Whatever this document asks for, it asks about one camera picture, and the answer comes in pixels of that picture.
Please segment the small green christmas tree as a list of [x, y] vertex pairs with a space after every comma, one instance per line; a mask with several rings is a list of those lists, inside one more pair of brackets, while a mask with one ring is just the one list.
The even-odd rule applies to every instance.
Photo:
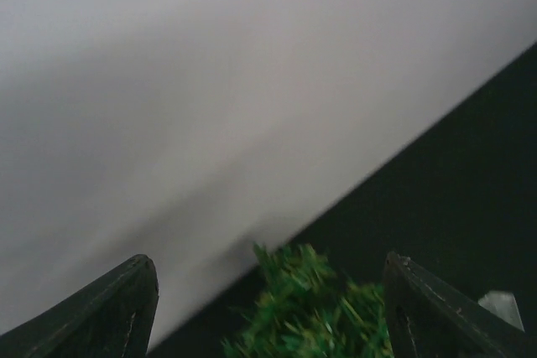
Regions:
[[246, 324], [222, 342], [227, 357], [391, 357], [383, 286], [337, 272], [309, 244], [256, 244], [263, 289]]

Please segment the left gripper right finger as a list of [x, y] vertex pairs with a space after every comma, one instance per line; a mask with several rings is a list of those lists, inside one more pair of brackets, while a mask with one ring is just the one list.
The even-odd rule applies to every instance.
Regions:
[[536, 338], [408, 257], [390, 252], [385, 315], [396, 357], [535, 357]]

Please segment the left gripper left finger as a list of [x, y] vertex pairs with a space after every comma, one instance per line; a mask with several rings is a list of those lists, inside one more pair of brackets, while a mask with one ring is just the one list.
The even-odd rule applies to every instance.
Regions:
[[145, 357], [159, 301], [154, 262], [138, 254], [1, 336], [2, 357]]

